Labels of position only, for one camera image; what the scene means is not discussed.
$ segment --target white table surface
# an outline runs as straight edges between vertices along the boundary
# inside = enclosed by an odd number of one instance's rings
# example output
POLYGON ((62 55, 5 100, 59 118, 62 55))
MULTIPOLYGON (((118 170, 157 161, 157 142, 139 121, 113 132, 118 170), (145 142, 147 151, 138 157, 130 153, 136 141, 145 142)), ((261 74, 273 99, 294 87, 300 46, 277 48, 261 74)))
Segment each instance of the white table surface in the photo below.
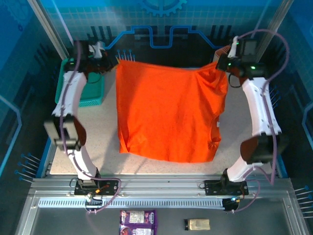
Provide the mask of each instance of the white table surface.
MULTIPOLYGON (((78 119, 87 132, 86 148, 102 174, 215 174, 232 166, 240 155, 240 144, 251 138, 252 124, 248 102, 242 89, 229 87, 225 112, 220 116, 222 141, 212 162, 181 164, 119 153, 117 136, 115 72, 105 76, 102 105, 81 107, 78 119)), ((271 172, 270 164, 263 166, 271 172)), ((74 166, 58 148, 50 174, 77 174, 74 166)))

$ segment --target black mounting bracket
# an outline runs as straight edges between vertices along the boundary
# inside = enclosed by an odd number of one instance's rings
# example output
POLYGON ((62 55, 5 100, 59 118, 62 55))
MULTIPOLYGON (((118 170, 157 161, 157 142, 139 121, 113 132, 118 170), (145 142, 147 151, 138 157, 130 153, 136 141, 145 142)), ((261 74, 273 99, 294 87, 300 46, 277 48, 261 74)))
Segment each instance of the black mounting bracket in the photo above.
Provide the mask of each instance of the black mounting bracket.
MULTIPOLYGON (((97 170, 96 178, 101 178, 99 171, 97 170)), ((88 193, 94 193, 94 195, 101 196, 114 196, 118 190, 117 180, 81 180, 78 179, 75 185, 75 196, 86 196, 88 193)))
POLYGON ((231 182, 224 170, 220 180, 205 180, 204 190, 206 196, 240 196, 249 195, 246 181, 231 182))
POLYGON ((236 210, 239 207, 239 201, 232 200, 230 198, 226 198, 222 200, 223 207, 225 208, 224 211, 230 212, 232 210, 236 210))

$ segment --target plastic basket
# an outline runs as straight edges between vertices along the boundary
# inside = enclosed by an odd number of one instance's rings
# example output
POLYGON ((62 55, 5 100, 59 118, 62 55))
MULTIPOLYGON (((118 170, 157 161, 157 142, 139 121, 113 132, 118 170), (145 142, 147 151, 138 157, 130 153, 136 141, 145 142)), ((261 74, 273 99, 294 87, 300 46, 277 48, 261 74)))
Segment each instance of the plastic basket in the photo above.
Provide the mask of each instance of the plastic basket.
MULTIPOLYGON (((54 99, 56 104, 59 102, 60 99, 63 86, 63 67, 67 61, 68 59, 65 59, 61 63, 59 81, 54 99)), ((88 76, 88 82, 90 83, 87 83, 83 89, 82 96, 79 102, 79 107, 95 106, 102 104, 104 96, 104 76, 92 72, 88 76)))

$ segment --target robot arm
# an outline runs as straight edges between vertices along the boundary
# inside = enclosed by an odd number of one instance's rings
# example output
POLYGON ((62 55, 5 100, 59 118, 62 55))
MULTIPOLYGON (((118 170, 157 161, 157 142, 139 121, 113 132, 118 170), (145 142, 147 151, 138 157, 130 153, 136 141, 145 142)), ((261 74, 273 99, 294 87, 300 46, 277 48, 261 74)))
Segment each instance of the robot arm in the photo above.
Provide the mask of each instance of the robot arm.
MULTIPOLYGON (((75 156, 77 164, 84 171, 85 174, 77 169, 75 163, 73 162, 73 158, 70 158, 77 171, 81 184, 86 185, 94 184, 95 182, 90 180, 90 177, 99 177, 99 172, 96 166, 92 163, 86 150, 86 131, 77 119, 79 101, 87 83, 88 74, 90 72, 103 73, 110 71, 118 64, 118 61, 115 56, 113 58, 109 58, 108 54, 103 49, 101 42, 98 42, 95 45, 89 45, 87 42, 81 42, 81 44, 83 46, 83 52, 81 54, 82 59, 80 68, 75 72, 64 101, 63 127, 66 134, 67 153, 69 156, 75 156)), ((61 116, 62 97, 65 92, 65 87, 74 73, 74 65, 75 60, 73 58, 69 59, 65 65, 66 72, 64 74, 63 88, 59 102, 52 112, 52 119, 45 122, 45 128, 50 139, 63 151, 64 148, 63 141, 61 140, 59 120, 61 116)))
MULTIPOLYGON (((234 37, 228 55, 222 55, 217 64, 217 69, 238 77, 248 100, 252 119, 252 138, 242 142, 239 159, 224 174, 230 182, 244 181, 256 166, 260 167, 272 160, 271 130, 263 95, 266 97, 277 139, 280 140, 281 137, 281 129, 275 118, 268 87, 265 89, 265 94, 262 94, 267 71, 263 64, 255 63, 256 44, 255 40, 238 40, 237 36, 234 37)), ((279 152, 284 149, 286 143, 284 140, 279 146, 279 152)))
MULTIPOLYGON (((266 150, 263 154, 268 156, 268 159, 257 159, 252 160, 247 157, 249 150, 253 150, 259 144, 261 136, 271 137, 271 131, 268 125, 268 117, 265 112, 264 103, 262 100, 262 87, 265 83, 265 78, 255 77, 253 79, 247 79, 243 84, 242 88, 246 94, 248 105, 250 109, 250 115, 252 119, 252 136, 253 138, 241 144, 240 152, 241 155, 236 163, 227 170, 227 175, 232 182, 241 182, 246 179, 246 177, 255 170, 255 167, 261 167, 263 163, 271 159, 270 153, 266 150)), ((275 134, 278 136, 281 133, 281 129, 276 121, 273 107, 270 101, 268 88, 266 89, 266 100, 270 110, 270 115, 272 118, 273 128, 275 134)))

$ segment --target cable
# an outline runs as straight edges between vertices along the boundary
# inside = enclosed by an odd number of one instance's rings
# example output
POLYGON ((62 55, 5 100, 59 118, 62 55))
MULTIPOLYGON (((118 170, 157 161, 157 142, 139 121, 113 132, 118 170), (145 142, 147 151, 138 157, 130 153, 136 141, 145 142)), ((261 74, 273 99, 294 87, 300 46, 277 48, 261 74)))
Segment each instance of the cable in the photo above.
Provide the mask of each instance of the cable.
POLYGON ((265 96, 265 91, 266 91, 266 88, 267 86, 269 85, 269 83, 275 78, 277 77, 287 66, 288 64, 288 61, 289 61, 289 56, 290 56, 290 48, 288 46, 288 43, 286 41, 286 39, 279 33, 277 32, 274 32, 274 31, 271 31, 271 30, 268 30, 268 29, 257 29, 257 30, 253 30, 253 31, 250 31, 248 33, 245 33, 241 36, 238 37, 239 38, 243 38, 249 34, 252 34, 254 32, 267 32, 267 33, 271 33, 277 37, 279 37, 285 48, 286 48, 286 59, 283 63, 283 65, 281 66, 281 68, 276 72, 274 73, 268 80, 266 80, 266 82, 264 83, 263 87, 262 87, 262 99, 263 99, 263 103, 264 103, 264 106, 265 106, 265 111, 266 111, 266 115, 267 115, 267 118, 268 118, 268 122, 269 122, 269 127, 270 127, 270 131, 271 131, 271 134, 272 134, 272 137, 273 137, 273 162, 272 162, 272 174, 271 174, 271 178, 270 178, 270 181, 269 183, 271 185, 274 185, 274 179, 275 179, 275 170, 276 170, 276 161, 277 161, 277 139, 276 139, 276 134, 275 134, 275 131, 274 131, 274 128, 273 128, 273 122, 272 122, 272 119, 271 119, 271 116, 270 116, 270 111, 269 111, 269 107, 268 107, 268 103, 267 103, 267 100, 266 100, 266 96, 265 96))
POLYGON ((257 183, 258 183, 258 190, 257 190, 257 192, 255 193, 254 198, 253 198, 248 204, 246 204, 244 207, 242 207, 242 208, 240 208, 240 209, 232 210, 232 211, 231 211, 232 213, 241 212, 241 211, 247 209, 247 208, 256 200, 256 198, 258 197, 258 195, 259 195, 259 193, 260 193, 261 186, 260 186, 260 182, 259 182, 258 180, 247 180, 247 181, 248 181, 248 182, 253 182, 253 181, 257 182, 257 183))
MULTIPOLYGON (((268 180, 268 182, 271 184, 271 185, 274 185, 274 179, 275 179, 275 170, 276 170, 276 161, 277 161, 277 139, 276 139, 276 134, 275 134, 275 130, 273 128, 273 122, 272 122, 272 119, 271 119, 271 115, 270 115, 270 110, 269 110, 269 107, 268 107, 268 103, 267 103, 267 100, 266 100, 266 96, 265 96, 265 91, 266 91, 266 88, 267 86, 269 85, 269 83, 275 78, 277 77, 287 66, 288 64, 288 61, 289 61, 289 56, 290 56, 290 48, 288 46, 288 43, 286 41, 286 39, 279 33, 275 32, 275 31, 271 31, 271 30, 268 30, 268 29, 257 29, 257 30, 253 30, 253 31, 250 31, 248 33, 245 33, 241 36, 238 37, 238 39, 240 38, 243 38, 247 35, 250 35, 250 34, 253 34, 253 33, 256 33, 256 32, 267 32, 267 33, 271 33, 277 37, 279 37, 285 48, 286 48, 286 58, 285 58, 285 61, 283 63, 283 65, 281 66, 281 68, 275 72, 271 77, 269 77, 268 80, 266 80, 266 82, 264 83, 263 87, 262 87, 262 100, 263 100, 263 103, 264 103, 264 107, 265 107, 265 111, 266 111, 266 115, 267 115, 267 118, 268 118, 268 122, 269 122, 269 127, 270 127, 270 131, 271 131, 271 134, 272 134, 272 137, 273 137, 273 161, 272 161, 272 173, 271 173, 271 178, 269 179, 269 177, 267 176, 267 174, 265 173, 265 171, 263 169, 261 169, 260 167, 255 167, 256 169, 260 170, 266 177, 266 179, 268 180)), ((255 200, 256 198, 258 197, 259 193, 260 193, 260 182, 258 180, 247 180, 247 181, 256 181, 258 183, 258 191, 256 192, 254 198, 246 205, 244 206, 243 208, 241 209, 238 209, 236 211, 232 211, 233 213, 235 212, 240 212, 240 211, 243 211, 244 209, 248 208, 255 200)))
POLYGON ((233 85, 231 85, 230 84, 230 77, 232 76, 233 74, 229 74, 229 76, 228 76, 228 83, 229 83, 229 85, 232 87, 232 88, 240 88, 241 87, 241 85, 239 85, 239 86, 233 86, 233 85))
POLYGON ((62 139, 62 142, 63 142, 63 148, 64 148, 64 151, 65 151, 65 154, 69 157, 69 158, 72 158, 73 162, 74 162, 74 165, 76 166, 76 168, 85 176, 89 177, 90 179, 92 180, 117 180, 118 183, 119 183, 119 186, 117 187, 117 190, 116 190, 116 193, 114 194, 114 196, 108 201, 107 204, 105 204, 103 207, 99 208, 99 209, 94 209, 93 211, 90 211, 89 213, 97 213, 97 212, 100 212, 102 211, 103 209, 105 209, 116 197, 117 195, 119 194, 120 192, 120 189, 121 189, 121 185, 122 185, 122 182, 120 179, 118 178, 95 178, 95 177, 91 177, 89 176, 88 174, 86 174, 82 169, 81 167, 78 165, 76 159, 75 159, 75 154, 74 153, 71 153, 71 154, 68 154, 67 152, 67 145, 66 145, 66 140, 65 140, 65 133, 64 133, 64 129, 63 129, 63 115, 64 115, 64 109, 65 109, 65 97, 66 97, 66 94, 67 94, 67 91, 68 91, 68 88, 75 76, 75 74, 77 73, 78 71, 78 68, 79 68, 79 65, 80 65, 80 60, 81 60, 81 45, 79 43, 79 41, 76 41, 76 44, 77 44, 77 59, 76 59, 76 65, 75 65, 75 68, 74 68, 74 71, 72 73, 72 75, 70 76, 69 80, 68 80, 68 83, 66 84, 65 86, 65 89, 64 89, 64 93, 63 93, 63 96, 62 96, 62 101, 61 101, 61 115, 60 115, 60 132, 61 132, 61 139, 62 139))
POLYGON ((245 198, 245 192, 243 191, 242 188, 240 188, 240 190, 241 190, 241 192, 243 193, 243 198, 242 198, 242 200, 244 200, 244 198, 245 198))
POLYGON ((199 186, 198 186, 200 189, 205 189, 205 183, 201 183, 201 184, 199 184, 199 186))
POLYGON ((70 182, 69 182, 69 186, 71 187, 71 188, 73 188, 73 186, 72 186, 72 182, 73 182, 73 180, 78 180, 78 177, 73 177, 71 180, 70 180, 70 182))

